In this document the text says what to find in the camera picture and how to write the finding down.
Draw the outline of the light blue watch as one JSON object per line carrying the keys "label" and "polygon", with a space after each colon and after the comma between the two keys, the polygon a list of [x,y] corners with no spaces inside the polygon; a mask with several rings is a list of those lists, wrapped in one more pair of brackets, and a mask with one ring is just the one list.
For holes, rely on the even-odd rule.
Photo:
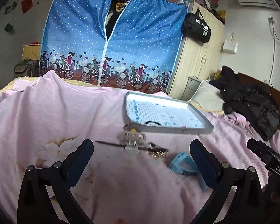
{"label": "light blue watch", "polygon": [[207,185],[192,157],[186,152],[180,152],[169,163],[169,169],[178,175],[195,176],[199,186],[203,191],[207,190]]}

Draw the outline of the dark hair stick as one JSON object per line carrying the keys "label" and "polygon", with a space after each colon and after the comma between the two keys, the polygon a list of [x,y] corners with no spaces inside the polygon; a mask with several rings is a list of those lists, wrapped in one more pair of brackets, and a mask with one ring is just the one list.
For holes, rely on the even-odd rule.
{"label": "dark hair stick", "polygon": [[122,147],[122,148],[125,148],[125,149],[138,149],[138,150],[147,150],[149,148],[152,147],[151,144],[147,144],[147,143],[138,143],[138,142],[124,142],[124,143],[119,143],[119,144],[116,144],[116,143],[109,143],[109,142],[104,142],[104,141],[95,141],[96,143],[99,143],[99,144],[103,144],[103,145],[108,145],[108,146],[114,146],[114,147]]}

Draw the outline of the gold chain jewelry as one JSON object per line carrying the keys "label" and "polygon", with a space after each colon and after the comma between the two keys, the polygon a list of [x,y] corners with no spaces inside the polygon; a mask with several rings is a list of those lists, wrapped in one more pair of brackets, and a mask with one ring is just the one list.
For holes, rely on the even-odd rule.
{"label": "gold chain jewelry", "polygon": [[167,149],[165,149],[165,150],[162,150],[162,149],[157,149],[157,150],[149,149],[148,150],[148,155],[151,156],[151,157],[154,157],[156,159],[160,159],[160,158],[166,158],[168,152],[169,152],[169,150],[167,150]]}

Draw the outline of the beige hair claw clip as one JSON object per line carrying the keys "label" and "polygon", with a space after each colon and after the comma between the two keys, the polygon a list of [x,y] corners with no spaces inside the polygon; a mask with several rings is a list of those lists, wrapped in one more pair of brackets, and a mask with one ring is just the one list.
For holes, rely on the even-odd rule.
{"label": "beige hair claw clip", "polygon": [[140,150],[147,149],[146,136],[139,132],[125,131],[121,136],[120,145],[124,146],[126,154],[137,155]]}

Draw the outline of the black jacket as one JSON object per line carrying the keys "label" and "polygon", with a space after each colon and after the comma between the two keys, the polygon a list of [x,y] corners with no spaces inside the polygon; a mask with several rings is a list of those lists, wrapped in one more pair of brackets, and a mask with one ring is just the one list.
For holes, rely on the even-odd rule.
{"label": "black jacket", "polygon": [[276,133],[280,114],[271,94],[258,83],[243,83],[230,67],[223,66],[220,76],[209,82],[220,90],[225,114],[243,115],[264,141]]}

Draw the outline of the pink bed sheet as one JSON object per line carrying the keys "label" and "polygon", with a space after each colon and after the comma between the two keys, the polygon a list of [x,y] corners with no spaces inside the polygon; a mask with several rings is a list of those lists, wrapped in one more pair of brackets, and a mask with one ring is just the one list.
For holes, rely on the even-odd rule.
{"label": "pink bed sheet", "polygon": [[125,90],[72,85],[54,72],[0,94],[0,208],[12,223],[27,166],[62,161],[85,139],[93,140],[94,155],[72,193],[94,223],[190,223],[210,191],[168,164],[188,152],[194,139],[235,168],[255,167],[261,185],[267,183],[264,164],[246,146],[259,135],[237,113],[205,112],[214,126],[209,135],[146,133],[148,141],[169,150],[165,159],[96,143],[119,143],[128,123],[125,95]]}

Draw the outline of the grey bedside drawers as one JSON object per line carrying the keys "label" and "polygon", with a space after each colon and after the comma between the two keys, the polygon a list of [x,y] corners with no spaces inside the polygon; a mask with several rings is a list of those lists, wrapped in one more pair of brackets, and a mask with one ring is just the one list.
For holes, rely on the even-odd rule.
{"label": "grey bedside drawers", "polygon": [[181,99],[183,101],[190,100],[192,98],[192,96],[194,95],[194,93],[196,92],[196,90],[199,88],[201,81],[202,80],[200,80],[196,77],[190,76],[188,78],[188,82],[186,84],[186,87],[185,87],[185,90],[183,92]]}

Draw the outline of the white paper bag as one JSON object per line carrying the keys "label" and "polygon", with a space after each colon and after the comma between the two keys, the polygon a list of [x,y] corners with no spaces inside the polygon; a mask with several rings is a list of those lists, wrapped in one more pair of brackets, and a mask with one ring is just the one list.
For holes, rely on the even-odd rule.
{"label": "white paper bag", "polygon": [[238,42],[235,41],[234,34],[231,34],[229,39],[223,43],[223,51],[230,54],[236,54],[238,49]]}

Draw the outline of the wooden wardrobe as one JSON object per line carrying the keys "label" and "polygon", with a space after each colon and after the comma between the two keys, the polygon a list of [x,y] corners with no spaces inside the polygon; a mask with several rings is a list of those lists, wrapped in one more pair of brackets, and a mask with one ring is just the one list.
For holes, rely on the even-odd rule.
{"label": "wooden wardrobe", "polygon": [[223,42],[224,25],[212,13],[197,3],[189,5],[189,12],[200,10],[203,19],[211,28],[209,42],[201,43],[183,36],[178,57],[166,93],[180,100],[183,97],[190,76],[206,80],[211,76],[218,63]]}

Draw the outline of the grey tray with grid paper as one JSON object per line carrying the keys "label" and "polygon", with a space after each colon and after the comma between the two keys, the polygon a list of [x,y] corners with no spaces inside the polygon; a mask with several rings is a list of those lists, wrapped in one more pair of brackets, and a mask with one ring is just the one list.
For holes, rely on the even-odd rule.
{"label": "grey tray with grid paper", "polygon": [[129,127],[150,133],[205,135],[212,123],[186,101],[128,92],[125,96]]}

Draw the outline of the dark suitcase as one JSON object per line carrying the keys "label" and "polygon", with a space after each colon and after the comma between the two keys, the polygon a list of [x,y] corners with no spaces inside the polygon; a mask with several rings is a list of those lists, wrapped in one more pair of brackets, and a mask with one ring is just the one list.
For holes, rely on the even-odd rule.
{"label": "dark suitcase", "polygon": [[23,60],[16,64],[13,71],[13,78],[17,77],[38,77],[39,76],[39,60]]}

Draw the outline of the yellow wooden cabinet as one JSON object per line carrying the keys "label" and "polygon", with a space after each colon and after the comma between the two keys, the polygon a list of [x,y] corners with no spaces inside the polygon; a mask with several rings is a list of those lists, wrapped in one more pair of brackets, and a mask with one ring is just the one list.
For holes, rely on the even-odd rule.
{"label": "yellow wooden cabinet", "polygon": [[41,44],[23,45],[22,59],[39,60]]}

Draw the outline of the black hanging bag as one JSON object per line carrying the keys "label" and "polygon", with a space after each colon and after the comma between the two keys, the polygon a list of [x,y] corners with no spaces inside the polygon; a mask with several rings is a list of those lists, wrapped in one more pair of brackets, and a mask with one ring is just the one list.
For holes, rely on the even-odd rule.
{"label": "black hanging bag", "polygon": [[211,37],[211,28],[203,18],[199,8],[196,13],[187,13],[181,27],[184,36],[201,43],[207,43]]}

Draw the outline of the blue fabric wardrobe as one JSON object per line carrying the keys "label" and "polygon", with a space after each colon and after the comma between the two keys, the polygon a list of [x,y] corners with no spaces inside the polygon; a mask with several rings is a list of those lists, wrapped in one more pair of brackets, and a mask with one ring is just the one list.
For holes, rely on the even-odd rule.
{"label": "blue fabric wardrobe", "polygon": [[189,0],[53,0],[40,72],[100,86],[166,91]]}

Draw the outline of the red wall paper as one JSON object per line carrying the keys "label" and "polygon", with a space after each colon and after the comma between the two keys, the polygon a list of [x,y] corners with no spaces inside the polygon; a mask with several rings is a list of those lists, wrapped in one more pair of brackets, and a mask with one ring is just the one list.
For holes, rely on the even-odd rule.
{"label": "red wall paper", "polygon": [[33,0],[23,0],[21,2],[21,9],[23,14],[33,7]]}

